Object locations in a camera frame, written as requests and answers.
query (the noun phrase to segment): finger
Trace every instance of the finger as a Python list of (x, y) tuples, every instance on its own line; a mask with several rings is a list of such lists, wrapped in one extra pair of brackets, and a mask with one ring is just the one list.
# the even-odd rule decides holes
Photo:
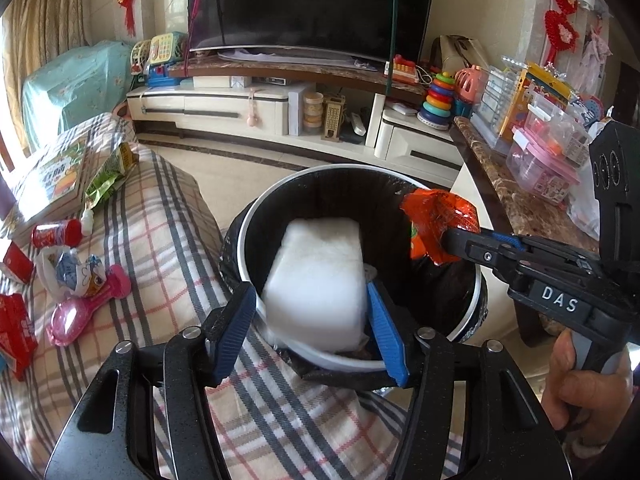
[(625, 346), (618, 363), (618, 369), (616, 373), (624, 378), (633, 378), (633, 370), (631, 369), (631, 357), (629, 356), (629, 348)]
[(575, 350), (571, 340), (571, 331), (562, 332), (554, 344), (549, 358), (549, 374), (546, 377), (545, 391), (550, 390), (557, 396), (564, 375), (574, 367)]
[(628, 389), (627, 381), (617, 374), (592, 371), (569, 372), (560, 385), (558, 397), (564, 402), (588, 410), (613, 408)]
[(565, 403), (559, 399), (558, 390), (566, 373), (573, 368), (574, 362), (575, 350), (571, 331), (564, 330), (556, 339), (549, 359), (549, 374), (541, 401), (542, 408), (555, 430), (561, 430), (569, 421), (569, 412)]
[(551, 422), (554, 430), (562, 430), (569, 422), (569, 411), (566, 404), (562, 402), (550, 389), (545, 389), (542, 394), (542, 409)]

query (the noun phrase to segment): tv screen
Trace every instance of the tv screen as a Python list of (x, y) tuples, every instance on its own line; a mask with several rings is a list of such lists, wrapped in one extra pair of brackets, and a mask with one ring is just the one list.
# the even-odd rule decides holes
[[(399, 0), (396, 54), (418, 59), (430, 4)], [(288, 46), (386, 60), (391, 17), (392, 0), (200, 0), (191, 49)]]

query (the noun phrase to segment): trash can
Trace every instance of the trash can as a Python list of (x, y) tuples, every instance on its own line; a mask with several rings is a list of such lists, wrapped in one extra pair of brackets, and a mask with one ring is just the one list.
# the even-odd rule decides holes
[(471, 337), (486, 317), (484, 278), (480, 268), (470, 262), (437, 267), (428, 258), (411, 260), (412, 225), (400, 204), (418, 187), (425, 186), (374, 166), (319, 166), (277, 182), (238, 215), (225, 236), (220, 269), (231, 289), (239, 281), (254, 284), (258, 293), (254, 321), (269, 344), (289, 348), (325, 370), (385, 370), (373, 338), (369, 354), (364, 352), (366, 358), (362, 358), (277, 339), (267, 327), (260, 294), (287, 225), (299, 218), (351, 218), (358, 222), (364, 263), (376, 269), (394, 303), (407, 307), (419, 325), (432, 326), (451, 341)]

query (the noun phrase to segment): stacking ring toy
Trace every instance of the stacking ring toy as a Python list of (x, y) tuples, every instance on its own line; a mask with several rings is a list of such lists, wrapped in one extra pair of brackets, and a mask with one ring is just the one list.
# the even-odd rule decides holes
[(438, 81), (442, 81), (448, 85), (455, 85), (456, 80), (452, 77), (449, 77), (449, 72), (443, 72), (442, 74), (436, 74), (436, 79)]
[(424, 108), (425, 110), (427, 110), (428, 112), (431, 112), (434, 115), (438, 115), (440, 117), (449, 117), (451, 115), (451, 112), (449, 112), (448, 110), (441, 110), (440, 108), (436, 108), (433, 105), (430, 105), (427, 101), (422, 103), (422, 108)]
[(429, 92), (436, 92), (444, 97), (453, 97), (453, 90), (447, 90), (446, 88), (442, 88), (440, 86), (436, 86), (433, 83), (429, 86)]
[(427, 110), (420, 110), (418, 112), (418, 119), (423, 123), (436, 128), (437, 130), (447, 130), (449, 127), (449, 121), (438, 117), (437, 115), (430, 114)]
[(452, 92), (456, 89), (455, 85), (450, 85), (449, 83), (445, 83), (440, 81), (439, 79), (434, 79), (431, 83), (431, 86), (439, 86), (440, 88), (444, 88), (445, 90), (451, 90)]
[(440, 110), (451, 110), (451, 103), (443, 103), (442, 101), (438, 101), (437, 99), (434, 99), (430, 95), (427, 95), (427, 102), (431, 106), (435, 106), (436, 108), (439, 108)]
[(446, 95), (438, 94), (437, 92), (433, 92), (431, 90), (427, 92), (427, 95), (429, 97), (433, 97), (434, 99), (437, 99), (438, 101), (444, 104), (451, 104), (453, 102), (453, 97), (448, 97)]

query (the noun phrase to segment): light blue cover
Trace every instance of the light blue cover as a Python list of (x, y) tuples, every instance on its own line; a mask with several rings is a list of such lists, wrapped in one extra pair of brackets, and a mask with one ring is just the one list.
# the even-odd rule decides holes
[(22, 118), (32, 152), (124, 101), (132, 79), (131, 49), (121, 41), (73, 48), (28, 76)]

